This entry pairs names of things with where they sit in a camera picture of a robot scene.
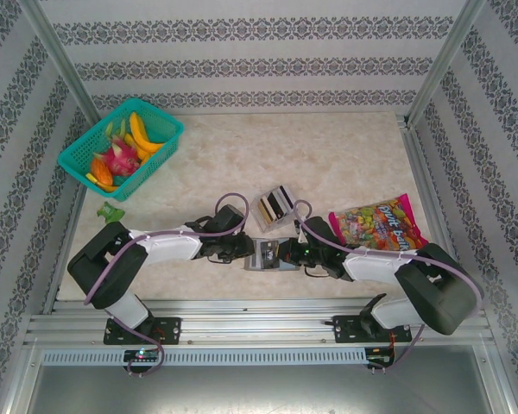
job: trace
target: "candy bag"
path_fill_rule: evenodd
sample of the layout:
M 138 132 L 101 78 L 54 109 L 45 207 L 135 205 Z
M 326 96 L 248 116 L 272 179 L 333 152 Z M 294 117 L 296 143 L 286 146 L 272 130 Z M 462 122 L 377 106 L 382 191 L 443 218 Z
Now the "candy bag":
M 360 244 L 378 250 L 411 250 L 428 241 L 420 235 L 408 195 L 328 216 L 343 244 Z

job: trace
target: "striped wall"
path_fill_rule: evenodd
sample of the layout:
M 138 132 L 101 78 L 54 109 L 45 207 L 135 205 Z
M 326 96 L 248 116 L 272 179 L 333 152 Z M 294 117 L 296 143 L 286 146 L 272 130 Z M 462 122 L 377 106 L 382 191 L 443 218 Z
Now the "striped wall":
M 57 156 L 85 128 L 19 5 L 0 0 L 0 389 L 22 317 L 41 312 L 74 203 Z
M 464 0 L 41 1 L 98 109 L 410 108 Z
M 416 125 L 518 402 L 518 0 L 488 0 Z

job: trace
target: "plastic basket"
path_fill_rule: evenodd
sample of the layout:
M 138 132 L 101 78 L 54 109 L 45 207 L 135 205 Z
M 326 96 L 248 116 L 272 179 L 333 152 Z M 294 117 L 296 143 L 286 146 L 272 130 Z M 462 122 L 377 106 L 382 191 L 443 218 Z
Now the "plastic basket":
M 142 117 L 149 140 L 157 143 L 165 142 L 165 145 L 114 192 L 106 192 L 86 178 L 86 174 L 90 172 L 92 153 L 103 153 L 110 147 L 111 143 L 105 136 L 105 129 L 110 122 L 113 122 L 113 132 L 115 133 L 120 128 L 121 121 L 125 119 L 127 131 L 130 131 L 129 116 L 133 111 Z M 179 147 L 179 137 L 183 129 L 182 123 L 157 109 L 154 105 L 132 98 L 119 105 L 65 149 L 60 154 L 58 163 L 70 175 L 98 194 L 115 198 L 117 201 L 124 201 L 175 153 Z

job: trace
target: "beige surface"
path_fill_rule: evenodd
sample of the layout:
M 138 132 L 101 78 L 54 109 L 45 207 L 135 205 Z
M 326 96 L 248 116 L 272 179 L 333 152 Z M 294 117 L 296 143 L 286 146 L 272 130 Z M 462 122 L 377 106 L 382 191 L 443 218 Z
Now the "beige surface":
M 127 201 L 128 229 L 159 230 L 212 215 L 229 191 L 248 200 L 279 184 L 310 201 L 316 215 L 371 204 L 408 193 L 416 221 L 429 240 L 424 211 L 393 113 L 179 116 L 185 125 L 180 149 Z M 96 210 L 104 199 L 93 191 L 85 203 L 70 257 L 104 226 Z M 243 203 L 230 199 L 236 207 Z M 262 236 L 253 218 L 251 236 Z M 267 236 L 295 236 L 293 226 Z M 383 292 L 373 282 L 308 278 L 299 272 L 246 272 L 243 260 L 215 265 L 206 259 L 144 267 L 131 290 L 140 298 L 341 298 Z M 60 300 L 83 292 L 66 273 Z

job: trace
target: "purple cable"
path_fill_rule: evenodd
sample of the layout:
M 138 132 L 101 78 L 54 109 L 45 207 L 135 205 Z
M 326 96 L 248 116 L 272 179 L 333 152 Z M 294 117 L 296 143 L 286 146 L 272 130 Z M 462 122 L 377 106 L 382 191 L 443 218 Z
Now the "purple cable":
M 320 240 L 321 242 L 327 244 L 328 246 L 332 246 L 333 248 L 337 248 L 338 250 L 341 250 L 341 251 L 346 252 L 346 253 L 355 254 L 357 256 L 366 256 L 366 255 L 368 255 L 368 256 L 378 256 L 378 257 L 386 257 L 386 258 L 387 257 L 394 258 L 396 256 L 399 256 L 400 259 L 423 261 L 424 263 L 428 263 L 430 265 L 434 265 L 434 266 L 440 267 L 440 268 L 446 270 L 447 272 L 452 273 L 458 279 L 461 279 L 463 282 L 465 282 L 466 285 L 468 285 L 468 287 L 470 287 L 472 289 L 472 292 L 474 293 L 474 296 L 476 297 L 476 307 L 470 313 L 469 317 L 474 317 L 482 309 L 482 294 L 477 289 L 477 286 L 474 285 L 474 282 L 472 282 L 468 276 L 466 276 L 465 274 L 463 274 L 459 270 L 455 269 L 454 267 L 451 267 L 451 266 L 449 266 L 449 265 L 447 265 L 445 263 L 442 263 L 442 262 L 440 262 L 438 260 L 428 259 L 427 257 L 417 256 L 415 254 L 406 254 L 406 253 L 401 253 L 401 252 L 391 252 L 391 251 L 382 251 L 382 250 L 366 250 L 366 251 L 365 250 L 360 250 L 359 252 L 357 252 L 357 251 L 352 250 L 350 248 L 345 248 L 343 246 L 340 246 L 339 244 L 336 244 L 336 243 L 333 243 L 333 242 L 331 242 L 329 240 L 326 240 L 321 235 L 317 235 L 314 231 L 312 231 L 305 224 L 305 221 L 298 214 L 298 211 L 297 211 L 298 204 L 305 204 L 309 208 L 309 212 L 307 213 L 306 217 L 309 217 L 311 215 L 311 213 L 313 211 L 313 207 L 311 206 L 311 204 L 309 202 L 307 202 L 305 200 L 297 200 L 294 203 L 294 213 L 295 213 L 295 216 L 297 217 L 297 220 L 300 222 L 300 224 L 303 227 L 303 229 L 305 229 L 307 231 L 307 233 L 312 235 L 315 239 Z
M 224 194 L 217 201 L 217 203 L 215 204 L 215 214 L 218 213 L 218 207 L 221 204 L 221 202 L 225 198 L 230 197 L 230 196 L 240 197 L 243 200 L 243 203 L 245 204 L 245 213 L 243 214 L 243 219 L 236 227 L 234 227 L 234 229 L 226 230 L 226 231 L 223 231 L 223 232 L 220 232 L 220 233 L 195 233 L 193 231 L 162 230 L 162 231 L 150 232 L 150 233 L 147 233 L 146 235 L 139 235 L 138 237 L 132 239 L 127 244 L 125 244 L 117 252 L 117 254 L 113 257 L 113 259 L 111 259 L 110 263 L 105 267 L 105 269 L 102 272 L 102 274 L 100 274 L 98 279 L 96 280 L 96 283 L 94 283 L 94 285 L 92 286 L 91 290 L 86 295 L 84 304 L 87 305 L 87 304 L 89 304 L 91 302 L 92 297 L 94 296 L 96 291 L 99 289 L 99 287 L 104 282 L 104 280 L 107 277 L 107 275 L 109 274 L 111 268 L 115 265 L 115 263 L 119 260 L 119 258 L 124 254 L 124 252 L 126 252 L 130 248 L 130 246 L 138 243 L 141 240 L 145 240 L 145 239 L 148 239 L 148 238 L 151 238 L 151 237 L 157 237 L 159 235 L 194 235 L 194 236 L 197 236 L 197 237 L 220 237 L 220 236 L 223 236 L 223 235 L 231 235 L 235 231 L 241 229 L 245 225 L 245 222 L 248 219 L 248 215 L 250 213 L 250 204 L 248 203 L 248 200 L 246 199 L 246 197 L 244 197 L 242 194 L 239 194 L 237 192 L 228 192 L 228 193 Z M 130 367 L 132 366 L 132 363 L 134 362 L 134 361 L 130 361 L 129 365 L 127 366 L 127 371 L 129 372 L 129 375 L 131 377 L 132 376 L 138 376 L 138 377 L 141 378 L 141 377 L 144 377 L 146 375 L 150 375 L 151 373 L 154 373 L 159 368 L 161 368 L 161 366 L 163 365 L 163 362 L 165 361 L 165 349 L 163 348 L 163 346 L 158 341 L 156 341 L 155 339 L 152 339 L 149 336 L 145 336 L 145 335 L 141 334 L 140 332 L 137 332 L 134 329 L 130 328 L 129 326 L 124 324 L 122 321 L 120 321 L 119 319 L 114 317 L 107 310 L 105 310 L 105 311 L 113 318 L 113 321 L 115 323 L 117 323 L 121 328 L 123 328 L 126 331 L 130 332 L 132 335 L 138 336 L 139 338 L 142 338 L 144 341 L 148 341 L 149 343 L 155 345 L 159 349 L 159 351 L 161 353 L 161 358 L 160 358 L 159 363 L 157 363 L 156 365 L 151 367 L 145 373 L 133 373 L 132 371 L 130 371 Z

